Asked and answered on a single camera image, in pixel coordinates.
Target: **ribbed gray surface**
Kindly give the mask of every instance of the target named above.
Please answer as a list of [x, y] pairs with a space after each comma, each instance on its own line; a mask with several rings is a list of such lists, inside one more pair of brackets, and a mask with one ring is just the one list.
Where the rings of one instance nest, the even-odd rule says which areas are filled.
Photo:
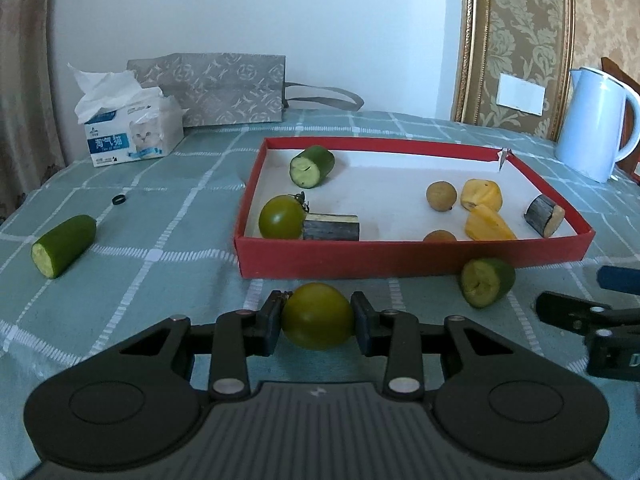
[[370, 383], [266, 383], [247, 402], [221, 404], [185, 447], [121, 473], [53, 464], [29, 480], [603, 480], [590, 463], [561, 472], [511, 472], [463, 454], [416, 404], [384, 399]]

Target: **table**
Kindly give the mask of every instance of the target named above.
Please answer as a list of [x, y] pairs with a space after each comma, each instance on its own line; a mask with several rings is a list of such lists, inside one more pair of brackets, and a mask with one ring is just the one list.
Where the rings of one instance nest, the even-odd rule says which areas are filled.
[[[543, 290], [612, 304], [640, 306], [634, 296], [601, 290], [601, 264], [640, 268], [640, 190], [622, 172], [606, 184], [588, 180], [553, 157], [552, 143], [496, 128], [386, 112], [351, 114], [287, 110], [282, 123], [193, 128], [169, 156], [96, 169], [80, 160], [32, 192], [0, 226], [0, 480], [20, 478], [36, 463], [21, 420], [30, 391], [44, 379], [177, 312], [194, 324], [222, 312], [259, 308], [273, 289], [296, 280], [242, 280], [232, 228], [244, 184], [265, 136], [404, 137], [507, 147], [548, 180], [596, 230], [581, 262], [519, 269], [500, 303], [469, 307], [454, 276], [337, 280], [349, 297], [363, 291], [377, 310], [393, 307], [421, 322], [463, 314], [576, 373], [586, 366], [582, 338], [541, 324], [530, 309]], [[127, 201], [111, 199], [124, 192]], [[98, 221], [95, 244], [56, 280], [30, 261], [35, 237], [69, 216]], [[281, 337], [268, 359], [249, 358], [252, 385], [261, 380], [379, 383], [383, 358], [359, 355], [355, 341], [308, 352]], [[208, 363], [196, 362], [192, 383], [206, 384]], [[427, 387], [442, 382], [426, 358]], [[616, 480], [640, 474], [638, 384], [590, 378], [607, 397], [609, 429], [596, 463]]]

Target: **white kettle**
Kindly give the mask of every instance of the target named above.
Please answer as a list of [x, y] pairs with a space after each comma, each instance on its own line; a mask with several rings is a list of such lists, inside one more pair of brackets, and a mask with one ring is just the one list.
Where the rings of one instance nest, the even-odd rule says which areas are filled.
[[[614, 164], [629, 156], [640, 140], [640, 96], [595, 68], [583, 66], [570, 74], [574, 98], [560, 131], [556, 158], [590, 179], [606, 182]], [[636, 120], [628, 143], [619, 149], [627, 100]]]

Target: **gray ribbon handle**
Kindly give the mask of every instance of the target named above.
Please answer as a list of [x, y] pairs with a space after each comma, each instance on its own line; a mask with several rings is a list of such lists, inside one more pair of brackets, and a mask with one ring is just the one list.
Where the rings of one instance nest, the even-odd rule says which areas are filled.
[[284, 99], [284, 107], [289, 108], [289, 103], [287, 101], [305, 101], [308, 103], [320, 103], [321, 105], [331, 106], [333, 108], [338, 108], [340, 110], [346, 110], [348, 112], [357, 112], [362, 108], [364, 104], [364, 100], [358, 94], [354, 94], [353, 92], [349, 92], [348, 90], [343, 90], [342, 88], [336, 88], [333, 86], [313, 86], [313, 85], [305, 85], [302, 83], [284, 83], [284, 88], [287, 89], [290, 86], [305, 86], [307, 88], [317, 88], [320, 90], [330, 90], [332, 92], [336, 92], [337, 94], [342, 94], [347, 96], [348, 98], [353, 100], [353, 103], [349, 101], [345, 101], [344, 99], [336, 99], [333, 97], [292, 97], [290, 99]]

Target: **white wall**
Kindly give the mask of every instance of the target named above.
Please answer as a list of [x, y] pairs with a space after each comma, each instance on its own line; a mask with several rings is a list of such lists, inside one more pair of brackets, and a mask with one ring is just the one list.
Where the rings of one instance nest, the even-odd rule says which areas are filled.
[[66, 64], [119, 72], [172, 52], [285, 54], [287, 79], [364, 109], [448, 119], [462, 0], [51, 0], [50, 70], [68, 162], [87, 152]]

